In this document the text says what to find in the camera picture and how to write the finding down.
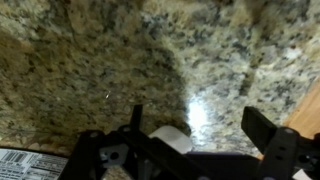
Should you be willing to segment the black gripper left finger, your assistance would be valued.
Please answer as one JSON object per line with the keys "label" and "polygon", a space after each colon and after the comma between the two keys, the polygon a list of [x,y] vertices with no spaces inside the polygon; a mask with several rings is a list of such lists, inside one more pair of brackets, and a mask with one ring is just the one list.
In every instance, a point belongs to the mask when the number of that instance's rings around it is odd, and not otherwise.
{"label": "black gripper left finger", "polygon": [[138,131],[140,129],[140,124],[142,121],[143,105],[138,104],[133,107],[131,119],[130,119],[130,129],[132,131]]}

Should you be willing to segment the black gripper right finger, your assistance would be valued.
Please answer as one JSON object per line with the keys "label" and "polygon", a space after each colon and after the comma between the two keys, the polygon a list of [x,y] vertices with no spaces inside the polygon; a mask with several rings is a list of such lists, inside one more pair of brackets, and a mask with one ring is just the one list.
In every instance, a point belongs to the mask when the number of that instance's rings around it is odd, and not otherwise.
{"label": "black gripper right finger", "polygon": [[277,131],[277,126],[257,108],[246,106],[243,110],[241,129],[260,153],[263,154]]}

